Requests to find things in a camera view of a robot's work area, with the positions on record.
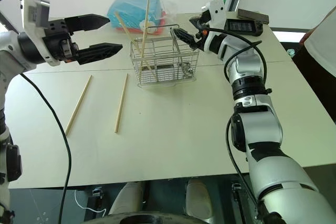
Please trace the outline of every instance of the white cable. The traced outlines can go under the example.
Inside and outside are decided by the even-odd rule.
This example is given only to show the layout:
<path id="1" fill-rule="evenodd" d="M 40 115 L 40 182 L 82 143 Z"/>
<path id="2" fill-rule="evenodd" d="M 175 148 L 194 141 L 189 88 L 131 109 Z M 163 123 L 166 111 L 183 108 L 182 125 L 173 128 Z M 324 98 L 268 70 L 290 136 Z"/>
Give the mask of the white cable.
<path id="1" fill-rule="evenodd" d="M 93 210 L 92 208 L 89 208 L 89 207 L 82 207 L 82 206 L 78 203 L 78 201 L 77 201 L 77 198 L 76 198 L 76 191 L 77 191 L 77 190 L 75 190 L 75 201 L 76 201 L 77 205 L 78 205 L 81 209 L 88 209 L 88 210 L 91 210 L 92 212 L 96 212 L 96 213 L 104 212 L 104 213 L 103 213 L 103 217 L 105 216 L 106 208 L 103 209 L 103 210 L 101 210 L 101 211 L 96 211 L 96 210 Z"/>

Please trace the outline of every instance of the black device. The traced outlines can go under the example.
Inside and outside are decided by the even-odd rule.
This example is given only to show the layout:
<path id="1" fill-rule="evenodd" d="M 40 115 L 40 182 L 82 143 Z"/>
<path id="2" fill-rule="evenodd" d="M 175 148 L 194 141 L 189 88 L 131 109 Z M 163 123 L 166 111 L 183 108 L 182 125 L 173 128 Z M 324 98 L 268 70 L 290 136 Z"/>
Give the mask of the black device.
<path id="1" fill-rule="evenodd" d="M 262 24 L 259 20 L 227 19 L 224 30 L 257 37 L 264 31 Z"/>
<path id="2" fill-rule="evenodd" d="M 250 10 L 244 10 L 244 9 L 238 9 L 238 18 L 242 19 L 252 19 L 252 20 L 259 20 L 263 22 L 264 24 L 269 24 L 269 17 L 268 15 L 251 12 Z"/>

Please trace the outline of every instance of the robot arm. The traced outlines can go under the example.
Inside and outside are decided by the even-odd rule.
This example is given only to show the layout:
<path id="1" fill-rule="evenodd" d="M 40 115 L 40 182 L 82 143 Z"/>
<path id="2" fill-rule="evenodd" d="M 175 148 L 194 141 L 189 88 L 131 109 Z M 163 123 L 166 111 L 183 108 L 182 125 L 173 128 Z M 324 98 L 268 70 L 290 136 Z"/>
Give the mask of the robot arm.
<path id="1" fill-rule="evenodd" d="M 231 117 L 233 145 L 245 152 L 250 179 L 257 200 L 258 215 L 267 223 L 336 223 L 336 214 L 319 193 L 302 167 L 281 149 L 282 128 L 265 88 L 260 57 L 234 36 L 211 31 L 223 29 L 226 20 L 223 0 L 212 0 L 191 22 L 200 31 L 195 41 L 182 29 L 176 35 L 205 52 L 213 52 L 227 63 L 229 82 L 235 101 Z"/>
<path id="2" fill-rule="evenodd" d="M 83 15 L 48 21 L 49 0 L 21 0 L 25 32 L 0 33 L 0 223 L 11 223 L 8 183 L 22 173 L 19 148 L 13 144 L 5 124 L 5 93 L 10 81 L 18 74 L 47 62 L 57 66 L 61 61 L 77 61 L 80 65 L 109 58 L 122 45 L 102 43 L 79 50 L 72 42 L 75 31 L 94 30 L 109 20 L 98 15 Z"/>

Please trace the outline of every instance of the white table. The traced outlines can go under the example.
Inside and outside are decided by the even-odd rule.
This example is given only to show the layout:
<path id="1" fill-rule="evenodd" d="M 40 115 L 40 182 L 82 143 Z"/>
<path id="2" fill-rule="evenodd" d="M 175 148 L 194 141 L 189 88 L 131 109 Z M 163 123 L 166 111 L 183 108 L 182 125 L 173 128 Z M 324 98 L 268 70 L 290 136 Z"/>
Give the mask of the white table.
<path id="1" fill-rule="evenodd" d="M 264 30 L 260 49 L 268 61 L 267 87 L 273 88 L 272 101 L 283 127 L 283 151 L 301 166 L 335 163 L 334 123 L 268 26 Z M 101 35 L 94 31 L 91 40 L 82 37 L 77 42 L 108 42 L 108 31 L 104 28 Z M 129 59 L 129 42 L 125 43 L 122 34 L 111 37 L 125 47 L 111 59 L 59 68 L 44 64 L 27 74 L 64 127 L 93 75 L 68 136 L 72 153 L 69 186 L 236 173 L 224 142 L 234 106 L 232 89 L 216 56 L 200 55 L 196 81 L 139 88 Z M 129 83 L 115 134 L 126 73 Z M 60 130 L 39 95 L 21 77 L 10 84 L 5 109 L 23 162 L 23 174 L 10 188 L 63 186 L 68 161 Z M 247 172 L 244 153 L 233 151 Z"/>

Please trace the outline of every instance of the wire basket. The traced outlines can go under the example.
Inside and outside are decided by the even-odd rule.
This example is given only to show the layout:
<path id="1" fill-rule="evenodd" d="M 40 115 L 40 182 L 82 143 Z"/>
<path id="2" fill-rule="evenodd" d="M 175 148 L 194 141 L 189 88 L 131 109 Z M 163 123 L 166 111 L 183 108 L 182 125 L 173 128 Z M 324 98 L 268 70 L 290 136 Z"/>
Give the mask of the wire basket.
<path id="1" fill-rule="evenodd" d="M 146 39 L 142 58 L 142 38 L 131 42 L 130 57 L 139 86 L 195 79 L 199 50 L 193 51 L 175 36 L 172 27 L 179 25 L 166 26 L 171 27 L 171 36 Z"/>

